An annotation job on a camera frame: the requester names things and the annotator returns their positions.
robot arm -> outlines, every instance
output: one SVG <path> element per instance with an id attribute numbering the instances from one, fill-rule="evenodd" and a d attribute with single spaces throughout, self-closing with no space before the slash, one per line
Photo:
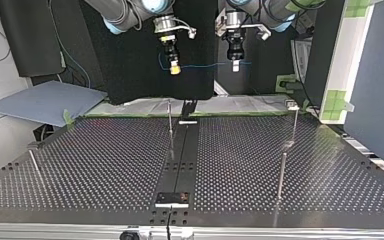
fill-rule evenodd
<path id="1" fill-rule="evenodd" d="M 261 40 L 271 36 L 271 30 L 282 31 L 284 24 L 290 24 L 299 10 L 317 9 L 324 1 L 306 0 L 306 5 L 300 0 L 226 0 L 224 16 L 219 16 L 216 21 L 217 35 L 223 36 L 229 43 L 227 57 L 233 62 L 233 71 L 239 71 L 239 62 L 245 57 L 243 42 L 247 28 L 258 28 Z M 245 24 L 248 18 L 258 18 L 257 24 Z"/>
<path id="2" fill-rule="evenodd" d="M 171 74 L 176 75 L 180 73 L 176 33 L 186 29 L 189 38 L 194 39 L 196 29 L 174 16 L 172 5 L 175 0 L 85 1 L 101 13 L 105 25 L 114 34 L 126 32 L 132 27 L 140 30 L 143 21 L 156 17 L 154 19 L 155 34 L 163 44 L 165 55 L 171 63 Z"/>

metal rod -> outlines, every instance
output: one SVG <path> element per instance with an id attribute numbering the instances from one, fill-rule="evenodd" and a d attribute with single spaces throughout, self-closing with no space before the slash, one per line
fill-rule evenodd
<path id="1" fill-rule="evenodd" d="M 168 121 L 169 121 L 169 133 L 170 136 L 173 136 L 173 122 L 172 122 L 172 117 L 171 117 L 171 100 L 168 100 L 168 105 L 167 105 L 167 112 L 168 112 Z"/>
<path id="2" fill-rule="evenodd" d="M 295 112 L 294 131 L 292 133 L 292 141 L 294 142 L 295 142 L 295 133 L 297 131 L 298 114 L 299 114 L 299 108 Z"/>
<path id="3" fill-rule="evenodd" d="M 287 157 L 288 157 L 287 153 L 282 154 L 282 162 L 280 164 L 279 189 L 277 192 L 278 201 L 280 201 L 282 199 L 283 178 L 285 177 L 285 167 L 286 167 L 286 158 Z"/>
<path id="4" fill-rule="evenodd" d="M 29 154 L 30 154 L 30 158 L 31 158 L 32 161 L 33 161 L 34 169 L 35 169 L 36 171 L 39 171 L 39 170 L 40 170 L 40 169 L 39 169 L 39 165 L 37 165 L 36 158 L 34 157 L 33 150 L 30 150 L 30 149 L 29 149 Z"/>

green tape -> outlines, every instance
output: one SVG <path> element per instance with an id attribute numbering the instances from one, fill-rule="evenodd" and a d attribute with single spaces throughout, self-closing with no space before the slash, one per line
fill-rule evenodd
<path id="1" fill-rule="evenodd" d="M 168 114 L 88 114 L 85 118 L 168 118 Z"/>
<path id="2" fill-rule="evenodd" d="M 369 5 L 370 0 L 348 0 L 347 9 L 345 10 L 345 17 L 365 17 Z"/>
<path id="3" fill-rule="evenodd" d="M 63 118 L 67 125 L 71 125 L 74 123 L 74 119 L 71 117 L 71 114 L 67 109 L 64 109 Z"/>
<path id="4" fill-rule="evenodd" d="M 192 113 L 191 117 L 262 117 L 262 116 L 285 116 L 288 111 L 273 111 L 273 112 L 224 112 L 224 113 Z"/>
<path id="5" fill-rule="evenodd" d="M 346 91 L 329 90 L 323 107 L 322 120 L 339 120 L 345 110 Z"/>
<path id="6" fill-rule="evenodd" d="M 276 81 L 276 92 L 277 93 L 288 93 L 288 94 L 292 94 L 294 93 L 293 90 L 286 90 L 286 88 L 283 88 L 280 86 L 280 83 L 281 82 L 296 82 L 296 76 L 295 74 L 291 74 L 291 75 L 279 75 L 277 76 L 277 81 Z"/>
<path id="7" fill-rule="evenodd" d="M 323 1 L 324 0 L 297 0 L 298 3 L 304 6 L 316 5 Z M 299 12 L 302 10 L 300 7 L 295 5 L 292 1 L 288 3 L 288 5 L 286 5 L 285 8 L 291 12 Z"/>

black backdrop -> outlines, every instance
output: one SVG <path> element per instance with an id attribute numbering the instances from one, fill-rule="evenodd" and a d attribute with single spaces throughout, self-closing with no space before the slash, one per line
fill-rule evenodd
<path id="1" fill-rule="evenodd" d="M 161 69 L 158 57 L 163 47 L 153 33 L 152 19 L 144 22 L 141 31 L 131 29 L 113 35 L 98 12 L 83 1 L 80 5 L 112 104 L 148 96 L 190 100 L 206 100 L 213 96 L 215 68 L 186 68 L 178 76 Z M 176 1 L 176 16 L 198 29 L 195 40 L 190 40 L 186 31 L 178 34 L 181 65 L 216 62 L 215 26 L 214 21 L 208 19 L 215 19 L 217 8 L 217 1 Z M 167 67 L 163 54 L 161 58 Z"/>

perforated metal table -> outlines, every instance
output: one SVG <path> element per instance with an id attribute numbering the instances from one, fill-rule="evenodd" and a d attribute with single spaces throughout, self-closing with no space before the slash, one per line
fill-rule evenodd
<path id="1" fill-rule="evenodd" d="M 0 171 L 0 223 L 384 229 L 384 172 L 311 116 L 82 119 Z M 157 209 L 187 192 L 187 209 Z"/>

